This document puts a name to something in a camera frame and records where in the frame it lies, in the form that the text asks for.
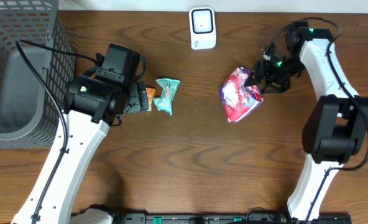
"candy wrapper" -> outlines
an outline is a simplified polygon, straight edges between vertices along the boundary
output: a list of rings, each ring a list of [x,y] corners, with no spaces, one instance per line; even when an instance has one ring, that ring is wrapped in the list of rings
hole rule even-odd
[[[157,107],[158,111],[164,110],[172,115],[173,99],[176,95],[176,91],[178,88],[178,84],[180,84],[180,81],[170,78],[160,78],[157,79],[157,83],[162,87],[162,94],[160,98],[154,99],[155,106]]]
[[[250,74],[248,69],[238,67],[220,88],[221,101],[229,122],[242,120],[263,102],[257,86],[244,86]]]
[[[152,111],[152,100],[154,99],[154,96],[155,96],[155,89],[147,88],[147,96],[148,96],[148,106],[149,106],[147,111]]]

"green led light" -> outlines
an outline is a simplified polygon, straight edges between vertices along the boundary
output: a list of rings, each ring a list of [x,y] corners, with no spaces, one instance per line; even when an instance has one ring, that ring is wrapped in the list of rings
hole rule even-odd
[[[87,92],[87,88],[86,88],[85,86],[81,86],[81,87],[80,87],[80,91],[81,91],[81,92]]]

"teal candy wrapper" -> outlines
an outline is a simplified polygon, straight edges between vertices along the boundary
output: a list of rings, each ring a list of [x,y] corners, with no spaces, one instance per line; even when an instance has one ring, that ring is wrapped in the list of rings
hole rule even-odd
[[[160,78],[157,79],[157,83],[162,87],[162,94],[159,98],[154,98],[155,106],[158,110],[164,110],[172,115],[172,104],[174,96],[180,84],[179,80],[173,80],[171,78]]]

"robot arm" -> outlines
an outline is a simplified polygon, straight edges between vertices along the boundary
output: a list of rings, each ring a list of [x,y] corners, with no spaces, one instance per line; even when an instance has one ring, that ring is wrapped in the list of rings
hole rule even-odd
[[[324,180],[329,168],[341,168],[349,158],[358,153],[366,128],[357,110],[351,105],[348,95],[340,87],[328,62],[326,49],[332,40],[329,29],[308,27],[307,21],[295,21],[285,27],[287,49],[290,54],[282,58],[275,53],[272,43],[264,53],[264,60],[258,62],[248,85],[266,80],[264,93],[283,93],[290,88],[289,77],[307,69],[318,100],[302,134],[302,143],[307,153],[305,165],[295,191],[287,200],[292,220],[317,220],[322,200],[338,169],[332,170]],[[349,84],[336,56],[334,44],[329,50],[330,57],[340,80],[347,91],[365,111],[368,119],[368,98],[361,98]],[[337,117],[347,120],[346,125],[336,124]],[[320,188],[318,198],[311,204]]]
[[[40,195],[61,150],[64,150],[61,121],[37,182],[12,224],[33,221],[69,223],[73,202],[83,176],[115,117],[148,109],[145,83],[138,82],[144,71],[135,77],[141,56],[131,49],[111,44],[105,58],[100,55],[98,57],[102,58],[102,66],[93,70],[93,73],[96,72],[96,78],[90,78],[92,74],[80,75],[66,85],[63,110],[68,128],[68,144],[43,198],[39,214],[34,215],[34,211]],[[90,214],[86,222],[76,218],[73,223],[104,224],[111,223],[112,220],[112,215],[98,210]]]
[[[64,155],[44,198],[42,209],[39,212],[40,223],[43,223],[43,220],[45,223],[69,223],[73,202],[89,162],[109,130],[109,125],[106,122],[93,123],[91,116],[77,111],[65,114],[65,120],[69,136],[71,136],[67,146],[69,151]],[[12,223],[31,223],[31,215],[34,214],[40,194],[60,153],[62,136],[63,129],[60,122],[56,138],[39,178]],[[104,218],[112,220],[112,217],[108,215]]]

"cable clip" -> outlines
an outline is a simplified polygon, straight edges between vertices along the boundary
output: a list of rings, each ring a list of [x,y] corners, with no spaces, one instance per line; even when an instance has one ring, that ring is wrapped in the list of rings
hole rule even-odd
[[[65,152],[65,153],[69,154],[70,153],[70,149],[67,149],[67,150],[60,149],[60,152]]]
[[[122,118],[119,115],[117,115],[116,118],[119,121],[119,123],[118,124],[113,124],[113,125],[111,125],[111,127],[116,127],[116,126],[119,126],[119,125],[122,124]]]
[[[37,222],[39,222],[40,221],[40,215],[33,214],[33,215],[30,216],[30,219],[36,220]]]
[[[96,65],[103,66],[105,56],[101,55],[101,53],[96,53]]]

